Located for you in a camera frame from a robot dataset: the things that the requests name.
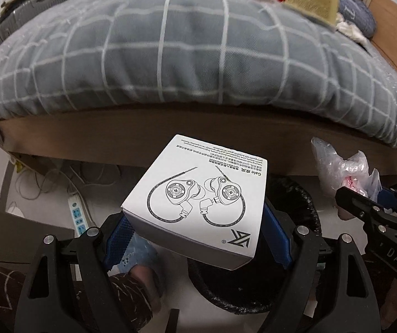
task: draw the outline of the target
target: electrical outlet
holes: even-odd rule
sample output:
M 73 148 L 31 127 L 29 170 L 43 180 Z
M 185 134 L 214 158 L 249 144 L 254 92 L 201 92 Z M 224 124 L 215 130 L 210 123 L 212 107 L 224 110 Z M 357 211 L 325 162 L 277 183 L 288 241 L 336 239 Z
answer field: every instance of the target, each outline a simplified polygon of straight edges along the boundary
M 68 199 L 69 210 L 71 212 L 72 221 L 74 222 L 75 235 L 79 237 L 91 225 L 86 217 L 82 200 L 78 194 L 71 195 Z

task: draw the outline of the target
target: mattress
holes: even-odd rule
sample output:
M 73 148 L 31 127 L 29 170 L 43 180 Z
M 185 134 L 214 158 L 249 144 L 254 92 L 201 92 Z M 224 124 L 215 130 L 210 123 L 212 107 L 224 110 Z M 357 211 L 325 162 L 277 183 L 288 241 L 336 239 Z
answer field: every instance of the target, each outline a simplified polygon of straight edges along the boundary
M 397 73 L 256 0 L 69 0 L 0 46 L 0 119 L 128 103 L 273 105 L 397 147 Z

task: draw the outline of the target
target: white plastic bag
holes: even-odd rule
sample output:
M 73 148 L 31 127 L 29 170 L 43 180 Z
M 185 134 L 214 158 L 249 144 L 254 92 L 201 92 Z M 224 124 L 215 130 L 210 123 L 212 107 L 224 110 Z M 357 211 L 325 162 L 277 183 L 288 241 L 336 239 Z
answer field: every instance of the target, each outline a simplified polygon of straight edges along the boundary
M 379 171 L 374 169 L 368 173 L 368 161 L 363 152 L 343 160 L 334 147 L 318 138 L 311 139 L 312 152 L 317 161 L 320 186 L 325 195 L 334 198 L 335 192 L 342 186 L 377 201 L 377 195 L 382 190 Z M 339 217 L 343 220 L 352 219 L 354 216 L 339 208 Z

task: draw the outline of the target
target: earphone box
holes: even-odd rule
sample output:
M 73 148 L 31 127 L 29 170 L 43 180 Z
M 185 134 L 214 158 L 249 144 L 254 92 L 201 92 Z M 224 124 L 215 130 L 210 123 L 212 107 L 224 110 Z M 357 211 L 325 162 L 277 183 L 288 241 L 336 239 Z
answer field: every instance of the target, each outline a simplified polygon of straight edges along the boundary
M 234 270 L 255 254 L 267 161 L 176 135 L 122 204 L 138 235 Z

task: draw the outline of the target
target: earphone illustration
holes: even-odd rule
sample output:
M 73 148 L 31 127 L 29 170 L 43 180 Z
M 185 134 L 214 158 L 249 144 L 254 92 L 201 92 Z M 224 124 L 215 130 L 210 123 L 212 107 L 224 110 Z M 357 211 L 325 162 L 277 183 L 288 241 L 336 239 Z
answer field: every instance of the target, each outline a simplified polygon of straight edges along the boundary
M 218 227 L 228 227 L 237 224 L 243 218 L 246 210 L 246 203 L 245 203 L 245 199 L 243 198 L 243 195 L 241 194 L 241 187 L 239 184 L 229 180 L 229 178 L 220 170 L 218 166 L 216 166 L 216 168 L 221 173 L 221 176 L 207 179 L 204 183 L 204 188 L 201 185 L 199 185 L 195 180 L 192 179 L 189 180 L 176 179 L 179 176 L 182 176 L 194 169 L 197 169 L 197 167 L 183 171 L 179 174 L 171 176 L 170 178 L 165 179 L 160 183 L 158 183 L 155 187 L 151 189 L 147 197 L 147 208 L 151 213 L 151 215 L 157 218 L 158 220 L 161 220 L 166 223 L 176 223 L 178 221 L 181 221 L 182 219 L 185 219 L 193 209 L 189 200 L 203 199 L 206 195 L 206 191 L 205 191 L 206 189 L 209 192 L 214 193 L 215 196 L 212 199 L 207 198 L 200 201 L 199 204 L 200 213 L 202 214 L 205 221 L 208 224 L 211 224 L 212 226 L 218 226 Z M 175 206 L 181 206 L 182 208 L 182 211 L 179 213 L 179 217 L 173 220 L 159 217 L 154 213 L 154 211 L 151 208 L 151 196 L 153 192 L 160 185 L 166 182 L 168 182 L 168 184 L 166 185 L 165 193 L 169 202 Z M 208 208 L 210 206 L 214 204 L 223 204 L 225 206 L 228 206 L 230 204 L 235 203 L 238 200 L 241 200 L 242 202 L 242 209 L 241 209 L 241 214 L 236 221 L 231 222 L 229 224 L 217 224 L 209 220 L 207 214 L 208 214 Z

